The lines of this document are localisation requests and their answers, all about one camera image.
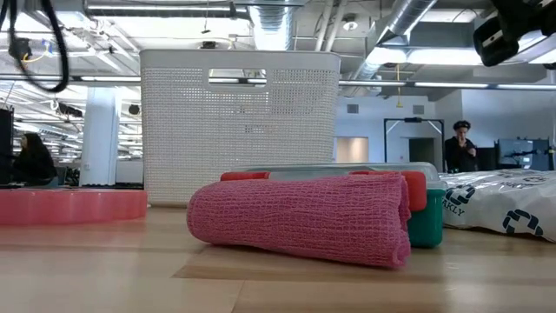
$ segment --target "white plastic basket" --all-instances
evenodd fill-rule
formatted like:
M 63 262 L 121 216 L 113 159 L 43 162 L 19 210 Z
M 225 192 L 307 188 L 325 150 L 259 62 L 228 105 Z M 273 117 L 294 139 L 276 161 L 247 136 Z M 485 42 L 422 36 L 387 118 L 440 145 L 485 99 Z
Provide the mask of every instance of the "white plastic basket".
M 331 162 L 339 68 L 330 53 L 143 51 L 150 203 L 185 204 L 240 165 Z M 265 70 L 267 84 L 211 84 L 211 69 Z

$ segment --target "rolled towel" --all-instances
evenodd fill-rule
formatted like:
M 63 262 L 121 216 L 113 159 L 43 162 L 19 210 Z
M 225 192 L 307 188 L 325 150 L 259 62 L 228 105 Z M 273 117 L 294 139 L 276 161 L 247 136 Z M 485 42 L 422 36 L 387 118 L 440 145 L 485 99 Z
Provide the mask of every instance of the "rolled towel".
M 213 244 L 397 268 L 410 254 L 399 173 L 213 183 L 189 202 L 188 227 Z

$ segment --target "white plastic bag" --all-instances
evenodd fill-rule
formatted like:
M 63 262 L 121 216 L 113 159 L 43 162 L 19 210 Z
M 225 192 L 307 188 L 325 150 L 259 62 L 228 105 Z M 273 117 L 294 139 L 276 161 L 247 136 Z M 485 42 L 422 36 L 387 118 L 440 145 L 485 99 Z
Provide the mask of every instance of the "white plastic bag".
M 556 242 L 556 172 L 495 170 L 446 174 L 444 224 Z

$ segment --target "pink round tray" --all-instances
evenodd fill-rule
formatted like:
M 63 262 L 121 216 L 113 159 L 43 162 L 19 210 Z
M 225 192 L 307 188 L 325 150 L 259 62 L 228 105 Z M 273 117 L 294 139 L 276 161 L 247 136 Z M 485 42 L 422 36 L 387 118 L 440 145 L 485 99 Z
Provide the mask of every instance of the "pink round tray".
M 0 190 L 0 224 L 100 223 L 147 213 L 143 190 Z

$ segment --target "clear plastic lid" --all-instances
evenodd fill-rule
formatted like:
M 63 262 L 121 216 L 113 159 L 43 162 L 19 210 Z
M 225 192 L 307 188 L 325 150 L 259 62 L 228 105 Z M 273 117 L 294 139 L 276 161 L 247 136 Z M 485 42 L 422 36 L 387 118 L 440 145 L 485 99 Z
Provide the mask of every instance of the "clear plastic lid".
M 306 180 L 329 176 L 348 175 L 357 170 L 415 170 L 425 174 L 427 189 L 446 190 L 447 184 L 440 180 L 438 171 L 430 163 L 341 163 L 260 165 L 235 168 L 233 171 L 269 171 L 273 180 Z

